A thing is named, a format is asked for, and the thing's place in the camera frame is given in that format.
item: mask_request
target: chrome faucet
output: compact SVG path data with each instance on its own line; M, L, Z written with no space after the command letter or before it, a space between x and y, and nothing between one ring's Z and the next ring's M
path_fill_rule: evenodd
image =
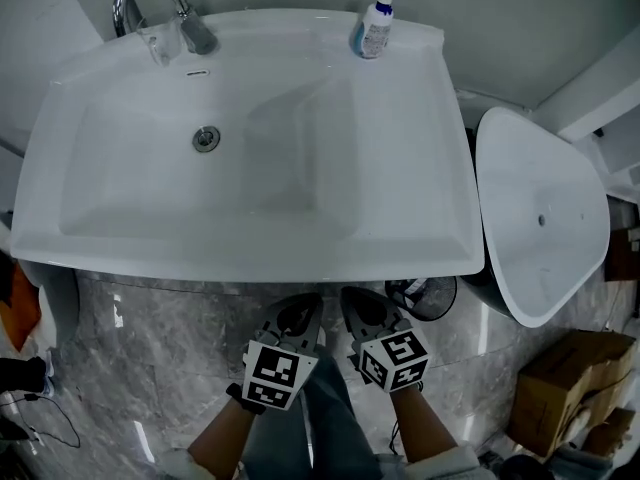
M128 2L129 0L113 0L113 26L118 37L126 35L127 28L129 28L129 31L131 30L127 15ZM180 17L180 31L187 42L189 51L198 55L211 53L218 43L215 36L202 23L202 20L187 0L173 0L173 3Z

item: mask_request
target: forearm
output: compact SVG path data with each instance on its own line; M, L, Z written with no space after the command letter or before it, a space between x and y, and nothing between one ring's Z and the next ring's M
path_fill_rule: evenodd
M243 409L235 400L229 400L191 444L189 454L216 480L233 478L254 418L255 414Z
M391 393L391 401L409 462L434 457L457 446L415 385Z

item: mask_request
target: soap bottle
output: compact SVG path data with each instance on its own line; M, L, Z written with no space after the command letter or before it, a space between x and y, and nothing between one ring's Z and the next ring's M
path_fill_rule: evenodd
M377 0L369 6L362 18L353 39L353 50L363 59L380 57L387 46L393 20L392 1Z

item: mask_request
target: sleeve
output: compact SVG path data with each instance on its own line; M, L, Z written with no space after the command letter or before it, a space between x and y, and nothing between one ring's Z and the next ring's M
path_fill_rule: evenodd
M178 480L216 480L202 466L195 463L187 450L173 450L160 457L160 469Z
M409 480L495 480L493 473L480 466L469 446L452 448L435 457L409 464L405 473Z

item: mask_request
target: clear glass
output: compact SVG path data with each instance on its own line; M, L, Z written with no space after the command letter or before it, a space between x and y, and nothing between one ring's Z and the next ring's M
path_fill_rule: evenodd
M166 67L180 55L182 43L177 17L159 25L149 25L147 18L142 18L136 32L149 48L156 64Z

